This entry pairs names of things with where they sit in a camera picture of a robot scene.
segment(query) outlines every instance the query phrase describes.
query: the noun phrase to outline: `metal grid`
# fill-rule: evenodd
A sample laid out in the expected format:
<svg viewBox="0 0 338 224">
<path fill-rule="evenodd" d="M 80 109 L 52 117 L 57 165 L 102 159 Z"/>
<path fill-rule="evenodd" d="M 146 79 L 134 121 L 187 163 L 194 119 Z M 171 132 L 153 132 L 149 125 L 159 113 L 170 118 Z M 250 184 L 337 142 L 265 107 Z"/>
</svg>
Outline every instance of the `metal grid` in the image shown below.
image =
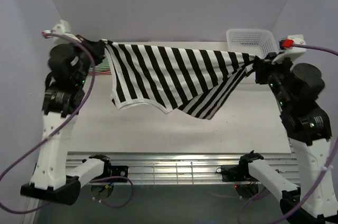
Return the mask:
<svg viewBox="0 0 338 224">
<path fill-rule="evenodd" d="M 82 163 L 93 153 L 69 153 L 67 169 Z M 129 178 L 135 185 L 226 184 L 215 171 L 221 165 L 237 165 L 244 154 L 113 154 L 113 165 L 129 166 Z M 299 183 L 294 153 L 262 154 L 273 169 L 293 183 Z"/>
</svg>

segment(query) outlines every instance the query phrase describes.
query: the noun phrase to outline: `cable clip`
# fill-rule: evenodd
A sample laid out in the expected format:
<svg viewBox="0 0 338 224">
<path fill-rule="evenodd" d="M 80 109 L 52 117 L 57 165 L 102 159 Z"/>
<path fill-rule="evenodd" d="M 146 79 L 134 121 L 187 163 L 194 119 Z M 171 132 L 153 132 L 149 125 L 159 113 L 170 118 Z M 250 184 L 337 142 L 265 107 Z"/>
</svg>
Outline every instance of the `cable clip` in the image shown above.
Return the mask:
<svg viewBox="0 0 338 224">
<path fill-rule="evenodd" d="M 322 166 L 322 170 L 323 170 L 323 171 L 328 171 L 328 170 L 332 170 L 332 169 L 333 169 L 333 165 L 330 165 L 330 166 L 328 166 L 328 167 Z"/>
</svg>

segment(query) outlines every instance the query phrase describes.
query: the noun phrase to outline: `laundry basket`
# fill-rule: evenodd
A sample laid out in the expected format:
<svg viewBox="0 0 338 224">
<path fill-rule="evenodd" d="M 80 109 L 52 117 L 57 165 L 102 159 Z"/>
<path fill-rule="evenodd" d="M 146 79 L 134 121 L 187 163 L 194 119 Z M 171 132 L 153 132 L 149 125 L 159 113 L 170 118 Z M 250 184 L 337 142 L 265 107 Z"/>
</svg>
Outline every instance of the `laundry basket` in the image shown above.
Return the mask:
<svg viewBox="0 0 338 224">
<path fill-rule="evenodd" d="M 269 52 L 277 52 L 273 34 L 268 30 L 232 29 L 227 31 L 228 50 L 245 52 L 265 58 Z"/>
</svg>

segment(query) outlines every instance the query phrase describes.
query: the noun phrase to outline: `gray floor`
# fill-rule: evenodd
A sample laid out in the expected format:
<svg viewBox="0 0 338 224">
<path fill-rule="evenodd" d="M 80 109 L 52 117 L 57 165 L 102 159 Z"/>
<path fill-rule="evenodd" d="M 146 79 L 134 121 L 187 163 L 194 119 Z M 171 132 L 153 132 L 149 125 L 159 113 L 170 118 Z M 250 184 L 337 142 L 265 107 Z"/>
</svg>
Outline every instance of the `gray floor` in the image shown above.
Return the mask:
<svg viewBox="0 0 338 224">
<path fill-rule="evenodd" d="M 109 202 L 123 202 L 129 190 L 128 186 L 115 186 Z M 40 211 L 35 224 L 237 224 L 244 201 L 215 197 L 211 192 L 236 196 L 233 185 L 136 186 L 132 202 L 115 210 L 92 201 L 90 186 L 86 186 L 73 206 L 50 205 Z M 270 194 L 250 204 L 242 214 L 242 222 L 265 224 L 280 216 L 279 204 Z"/>
</svg>

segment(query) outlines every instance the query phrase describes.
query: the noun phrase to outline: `black and white striped fabric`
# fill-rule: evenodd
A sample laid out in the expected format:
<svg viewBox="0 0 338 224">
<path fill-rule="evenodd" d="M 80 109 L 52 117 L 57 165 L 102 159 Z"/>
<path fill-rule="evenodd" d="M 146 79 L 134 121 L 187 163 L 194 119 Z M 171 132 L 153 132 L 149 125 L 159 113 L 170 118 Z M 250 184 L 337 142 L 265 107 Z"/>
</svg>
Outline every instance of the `black and white striped fabric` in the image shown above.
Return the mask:
<svg viewBox="0 0 338 224">
<path fill-rule="evenodd" d="M 112 101 L 118 109 L 150 104 L 211 119 L 252 67 L 255 55 L 107 41 Z"/>
</svg>

